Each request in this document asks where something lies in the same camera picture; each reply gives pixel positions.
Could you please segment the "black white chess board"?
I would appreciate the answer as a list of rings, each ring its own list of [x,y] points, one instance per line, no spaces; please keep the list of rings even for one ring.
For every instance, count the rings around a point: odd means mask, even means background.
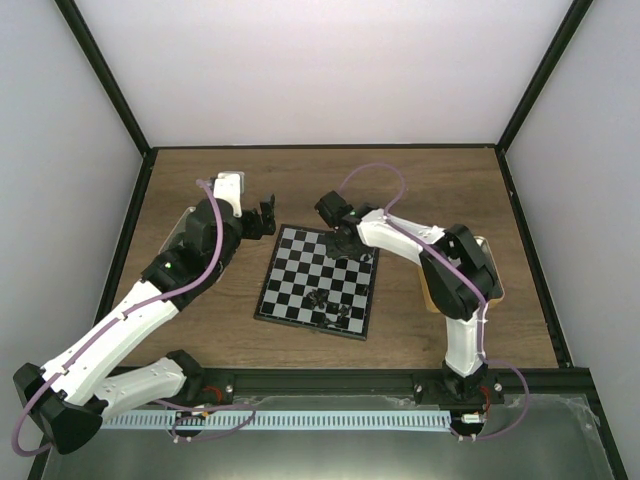
[[[325,232],[283,224],[278,232],[254,318],[364,341],[367,339],[379,252],[366,261],[326,256]],[[329,300],[351,306],[347,329],[321,329],[310,323],[304,297],[314,289],[329,291]]]

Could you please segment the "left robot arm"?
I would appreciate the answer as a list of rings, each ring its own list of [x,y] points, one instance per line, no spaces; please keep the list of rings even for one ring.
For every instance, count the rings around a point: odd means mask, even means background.
[[[223,275],[242,240],[276,230],[275,198],[258,209],[209,194],[188,208],[159,254],[120,303],[74,345],[43,366],[26,363],[13,376],[23,410],[11,434],[15,453],[25,420],[47,445],[68,454],[85,445],[103,422],[150,402],[186,410],[204,392],[204,370],[183,350],[125,374],[113,369],[151,333],[184,311]]]

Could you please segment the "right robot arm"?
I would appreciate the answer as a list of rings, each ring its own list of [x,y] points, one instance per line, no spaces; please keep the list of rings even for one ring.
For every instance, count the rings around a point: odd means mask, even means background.
[[[464,225],[420,225],[367,203],[354,207],[336,191],[321,197],[315,211],[329,227],[328,257],[358,260],[377,248],[421,268],[429,298],[446,319],[445,393],[458,403],[471,400],[487,372],[489,304],[502,296],[491,254]]]

